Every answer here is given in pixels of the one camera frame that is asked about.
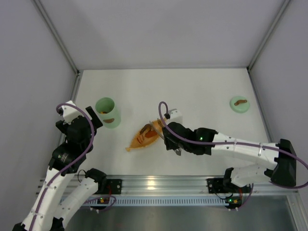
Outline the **metal tongs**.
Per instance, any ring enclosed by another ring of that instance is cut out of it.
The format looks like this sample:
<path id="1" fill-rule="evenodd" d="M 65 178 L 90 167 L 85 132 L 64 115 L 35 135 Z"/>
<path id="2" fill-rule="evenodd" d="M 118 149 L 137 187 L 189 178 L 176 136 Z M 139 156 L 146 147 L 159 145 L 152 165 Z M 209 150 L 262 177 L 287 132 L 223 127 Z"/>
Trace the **metal tongs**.
<path id="1" fill-rule="evenodd" d="M 163 132 L 160 130 L 161 128 L 164 127 L 164 124 L 162 123 L 161 119 L 157 119 L 156 121 L 149 121 L 149 124 L 151 125 L 151 127 L 153 128 L 154 131 L 157 132 L 157 134 L 159 135 L 159 137 L 162 139 L 162 140 L 165 140 L 164 138 L 164 135 L 163 135 Z M 178 156 L 181 156 L 181 149 L 178 148 L 178 149 L 175 149 L 173 150 L 174 153 Z"/>

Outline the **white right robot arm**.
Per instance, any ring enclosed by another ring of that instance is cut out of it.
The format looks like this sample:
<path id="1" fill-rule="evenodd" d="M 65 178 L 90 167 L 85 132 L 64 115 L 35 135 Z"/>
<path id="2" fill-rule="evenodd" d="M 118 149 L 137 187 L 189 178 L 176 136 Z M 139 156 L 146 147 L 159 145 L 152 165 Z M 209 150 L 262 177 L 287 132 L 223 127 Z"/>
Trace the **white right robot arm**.
<path id="1" fill-rule="evenodd" d="M 162 128 L 167 150 L 183 149 L 195 155 L 215 155 L 251 162 L 245 167 L 225 170 L 223 186 L 228 190 L 255 182 L 270 181 L 280 187 L 296 186 L 296 153 L 289 140 L 279 143 L 248 143 L 213 129 L 190 130 L 170 122 Z"/>

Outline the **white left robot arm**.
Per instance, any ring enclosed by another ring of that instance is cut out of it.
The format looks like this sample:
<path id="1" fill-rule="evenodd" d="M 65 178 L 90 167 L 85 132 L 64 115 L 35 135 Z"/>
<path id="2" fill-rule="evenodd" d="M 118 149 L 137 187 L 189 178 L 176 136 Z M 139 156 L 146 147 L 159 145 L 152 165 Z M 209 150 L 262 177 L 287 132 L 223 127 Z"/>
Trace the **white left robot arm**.
<path id="1" fill-rule="evenodd" d="M 58 105 L 56 111 L 63 116 L 56 127 L 65 141 L 53 151 L 40 193 L 28 216 L 13 227 L 15 231 L 63 231 L 80 207 L 106 187 L 106 174 L 92 168 L 73 192 L 62 198 L 103 124 L 92 107 L 82 111 L 72 101 Z"/>

